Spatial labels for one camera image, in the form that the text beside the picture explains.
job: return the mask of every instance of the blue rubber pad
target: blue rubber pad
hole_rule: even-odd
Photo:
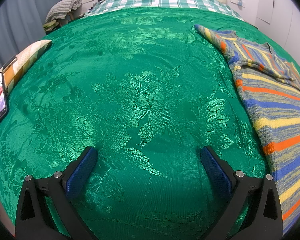
[[[79,195],[94,165],[96,165],[97,157],[96,149],[91,148],[67,180],[65,195],[68,199],[76,198]]]
[[[201,150],[201,162],[218,195],[221,198],[230,199],[232,196],[231,180],[206,147]]]

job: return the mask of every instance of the towel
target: towel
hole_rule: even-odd
[[[270,44],[194,28],[225,56],[279,193],[283,233],[300,215],[300,75]]]
[[[66,18],[67,13],[77,10],[82,4],[81,0],[62,0],[56,3],[48,12],[45,23],[56,19]]]

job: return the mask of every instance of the green bedspread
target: green bedspread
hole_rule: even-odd
[[[49,34],[0,123],[0,199],[13,221],[24,177],[62,171],[88,145],[98,162],[73,203],[100,240],[202,235],[224,205],[198,157],[205,145],[264,176],[230,69],[194,24],[267,41],[292,60],[248,23],[190,8],[119,10]]]

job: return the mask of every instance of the white wardrobe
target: white wardrobe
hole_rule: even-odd
[[[300,11],[292,0],[259,0],[255,25],[300,66]]]

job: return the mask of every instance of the patterned cushion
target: patterned cushion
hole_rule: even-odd
[[[3,71],[4,84],[8,95],[50,44],[51,40],[36,41],[16,55],[17,61]]]

